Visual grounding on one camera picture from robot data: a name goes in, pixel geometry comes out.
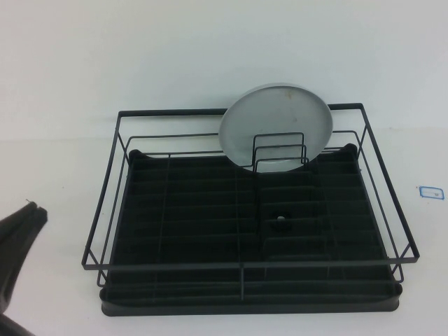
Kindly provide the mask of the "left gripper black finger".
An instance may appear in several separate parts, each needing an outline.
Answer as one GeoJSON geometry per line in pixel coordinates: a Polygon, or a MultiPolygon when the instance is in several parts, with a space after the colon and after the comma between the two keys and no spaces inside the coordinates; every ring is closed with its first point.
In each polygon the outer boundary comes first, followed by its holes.
{"type": "Polygon", "coordinates": [[[45,209],[36,209],[12,233],[1,233],[1,311],[8,308],[27,254],[48,220],[45,209]]]}
{"type": "Polygon", "coordinates": [[[19,228],[21,224],[25,222],[26,219],[30,218],[31,215],[37,209],[36,204],[27,204],[15,213],[5,217],[1,220],[1,233],[12,233],[19,228]]]}

